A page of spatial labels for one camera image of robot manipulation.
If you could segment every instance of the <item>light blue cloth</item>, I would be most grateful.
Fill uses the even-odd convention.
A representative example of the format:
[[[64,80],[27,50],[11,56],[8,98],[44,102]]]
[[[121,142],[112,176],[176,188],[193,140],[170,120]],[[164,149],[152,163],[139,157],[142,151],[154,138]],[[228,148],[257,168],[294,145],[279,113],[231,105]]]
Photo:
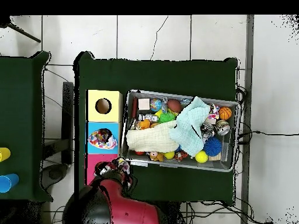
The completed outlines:
[[[172,140],[180,144],[190,156],[196,156],[203,149],[200,127],[208,117],[210,106],[195,97],[176,118],[176,127],[169,130]]]

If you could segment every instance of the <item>orange ball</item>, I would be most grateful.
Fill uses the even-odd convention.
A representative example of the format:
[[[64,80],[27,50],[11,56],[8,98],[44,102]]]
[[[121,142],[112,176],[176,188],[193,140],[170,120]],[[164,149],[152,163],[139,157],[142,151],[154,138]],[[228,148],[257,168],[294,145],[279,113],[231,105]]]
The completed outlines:
[[[222,107],[219,109],[219,117],[222,120],[227,120],[231,117],[232,111],[229,107]]]

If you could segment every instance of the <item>yellow box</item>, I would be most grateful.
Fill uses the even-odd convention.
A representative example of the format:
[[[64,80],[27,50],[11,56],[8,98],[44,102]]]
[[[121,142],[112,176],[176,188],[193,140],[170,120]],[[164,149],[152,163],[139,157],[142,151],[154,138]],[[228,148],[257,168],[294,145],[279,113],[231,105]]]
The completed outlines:
[[[88,121],[122,122],[123,95],[118,91],[88,90]]]

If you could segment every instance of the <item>plastic bin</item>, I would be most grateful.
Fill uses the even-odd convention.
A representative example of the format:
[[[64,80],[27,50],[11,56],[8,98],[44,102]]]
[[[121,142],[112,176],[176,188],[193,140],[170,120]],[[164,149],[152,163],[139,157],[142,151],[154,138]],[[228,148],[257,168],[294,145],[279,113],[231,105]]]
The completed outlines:
[[[124,116],[128,116],[126,120],[124,120],[123,132],[121,137],[121,147],[120,147],[120,155],[131,161],[132,165],[139,166],[147,166],[148,163],[159,164],[160,166],[166,167],[187,167],[190,169],[204,169],[204,170],[213,170],[219,172],[229,172],[233,169],[233,161],[235,160],[236,149],[237,149],[237,134],[239,132],[239,121],[241,115],[241,106],[239,103],[234,101],[224,101],[224,100],[213,100],[213,99],[205,99],[201,98],[207,104],[214,103],[220,107],[226,106],[232,110],[232,117],[230,117],[227,122],[230,124],[230,132],[227,135],[219,136],[215,135],[221,143],[222,143],[222,151],[221,151],[221,160],[217,161],[206,161],[205,163],[197,163],[195,158],[191,159],[190,156],[184,158],[181,162],[177,162],[176,160],[167,160],[164,159],[163,162],[154,162],[151,161],[149,156],[144,155],[136,155],[133,150],[128,149],[128,145],[126,143],[126,132],[131,124],[131,111],[133,98],[137,97],[138,99],[143,98],[157,98],[161,99],[163,97],[167,97],[169,99],[192,99],[193,96],[181,96],[176,94],[166,94],[166,93],[157,93],[157,92],[149,92],[149,91],[140,91],[140,90],[130,90],[127,94],[126,98],[126,112]],[[154,113],[151,110],[137,110],[138,114],[146,114],[146,113]]]

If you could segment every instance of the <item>green table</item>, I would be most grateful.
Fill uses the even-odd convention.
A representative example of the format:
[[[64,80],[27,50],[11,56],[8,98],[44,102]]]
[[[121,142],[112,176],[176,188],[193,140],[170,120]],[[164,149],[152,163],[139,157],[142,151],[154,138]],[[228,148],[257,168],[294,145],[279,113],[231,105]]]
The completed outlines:
[[[19,183],[0,200],[52,201],[40,187],[43,102],[41,76],[49,54],[31,58],[0,57],[0,147],[11,150],[0,175],[16,173]]]
[[[130,89],[235,101],[237,60],[128,61],[93,59],[80,53],[74,64],[79,86],[79,187],[84,186],[85,92],[115,90],[125,98]],[[223,200],[232,204],[233,171],[134,166],[138,185],[132,197],[146,201]]]

